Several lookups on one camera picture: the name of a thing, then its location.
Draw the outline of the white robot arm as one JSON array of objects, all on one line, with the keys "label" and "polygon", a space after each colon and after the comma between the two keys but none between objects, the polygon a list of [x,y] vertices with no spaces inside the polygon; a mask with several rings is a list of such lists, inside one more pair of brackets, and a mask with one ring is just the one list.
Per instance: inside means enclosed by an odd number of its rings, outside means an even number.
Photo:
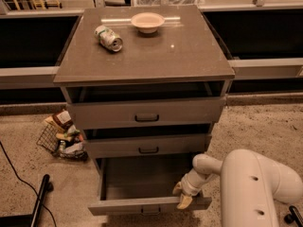
[{"label": "white robot arm", "polygon": [[279,227],[275,202],[293,204],[303,196],[303,182],[292,168],[248,149],[235,149],[220,161],[206,154],[192,160],[192,169],[172,193],[186,209],[203,185],[220,178],[222,227]]}]

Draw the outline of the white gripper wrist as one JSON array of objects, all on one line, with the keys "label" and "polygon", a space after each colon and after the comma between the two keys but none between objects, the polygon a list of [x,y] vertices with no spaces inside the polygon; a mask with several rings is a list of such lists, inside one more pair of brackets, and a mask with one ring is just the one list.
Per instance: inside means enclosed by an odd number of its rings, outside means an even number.
[{"label": "white gripper wrist", "polygon": [[177,208],[181,210],[188,208],[192,203],[191,196],[196,196],[201,191],[202,186],[210,181],[211,177],[211,174],[199,173],[194,168],[185,174],[181,182],[178,182],[172,190],[173,195],[180,195]]}]

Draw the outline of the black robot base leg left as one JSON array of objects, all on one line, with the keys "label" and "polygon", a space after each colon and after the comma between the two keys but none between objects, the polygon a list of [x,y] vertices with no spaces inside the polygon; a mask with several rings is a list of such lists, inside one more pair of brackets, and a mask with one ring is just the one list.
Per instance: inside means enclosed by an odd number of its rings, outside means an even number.
[{"label": "black robot base leg left", "polygon": [[28,215],[1,217],[0,227],[38,227],[46,194],[52,190],[53,184],[50,182],[50,176],[45,174],[43,176],[32,213]]}]

